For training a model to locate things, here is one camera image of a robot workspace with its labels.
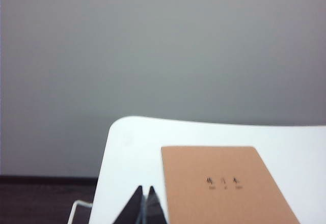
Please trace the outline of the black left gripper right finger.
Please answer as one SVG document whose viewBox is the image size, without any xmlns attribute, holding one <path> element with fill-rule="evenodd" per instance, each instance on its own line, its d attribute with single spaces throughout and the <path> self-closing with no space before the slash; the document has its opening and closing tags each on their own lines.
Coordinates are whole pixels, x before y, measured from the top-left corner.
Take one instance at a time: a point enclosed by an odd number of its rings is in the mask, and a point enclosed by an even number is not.
<svg viewBox="0 0 326 224">
<path fill-rule="evenodd" d="M 167 224 L 165 214 L 160 204 L 160 200 L 153 186 L 150 186 L 145 201 L 145 223 Z"/>
</svg>

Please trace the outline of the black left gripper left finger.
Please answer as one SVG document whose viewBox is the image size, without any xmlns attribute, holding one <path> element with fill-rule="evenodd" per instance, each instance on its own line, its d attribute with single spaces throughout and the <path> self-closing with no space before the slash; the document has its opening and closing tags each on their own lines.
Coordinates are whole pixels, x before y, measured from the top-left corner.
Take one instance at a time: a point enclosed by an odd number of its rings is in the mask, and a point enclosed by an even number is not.
<svg viewBox="0 0 326 224">
<path fill-rule="evenodd" d="M 116 218 L 115 223 L 136 223 L 141 211 L 142 199 L 143 188 L 139 185 Z"/>
</svg>

